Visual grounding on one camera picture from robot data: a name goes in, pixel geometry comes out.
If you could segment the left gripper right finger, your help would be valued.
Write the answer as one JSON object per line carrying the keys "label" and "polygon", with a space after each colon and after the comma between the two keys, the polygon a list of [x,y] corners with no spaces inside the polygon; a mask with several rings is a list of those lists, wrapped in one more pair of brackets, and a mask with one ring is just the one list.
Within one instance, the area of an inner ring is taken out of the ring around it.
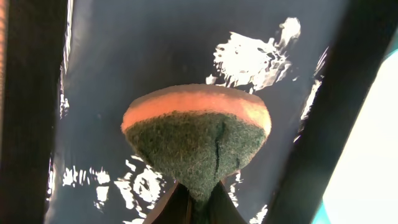
{"label": "left gripper right finger", "polygon": [[222,181],[211,192],[207,205],[209,224],[246,224],[230,199]]}

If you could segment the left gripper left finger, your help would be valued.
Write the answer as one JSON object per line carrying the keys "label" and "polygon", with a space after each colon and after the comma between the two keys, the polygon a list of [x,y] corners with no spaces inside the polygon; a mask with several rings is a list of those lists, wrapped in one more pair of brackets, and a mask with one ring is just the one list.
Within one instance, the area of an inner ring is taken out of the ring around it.
{"label": "left gripper left finger", "polygon": [[176,182],[156,203],[143,224],[191,224],[193,200],[186,186]]}

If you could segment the green and orange sponge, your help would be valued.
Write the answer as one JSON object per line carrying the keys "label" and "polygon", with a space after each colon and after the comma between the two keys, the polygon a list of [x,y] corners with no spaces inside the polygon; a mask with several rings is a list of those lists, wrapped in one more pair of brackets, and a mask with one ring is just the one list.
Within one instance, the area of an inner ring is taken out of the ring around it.
{"label": "green and orange sponge", "polygon": [[156,171],[207,201],[216,184],[247,166],[271,132],[256,95],[206,84],[170,86],[135,99],[121,131]]}

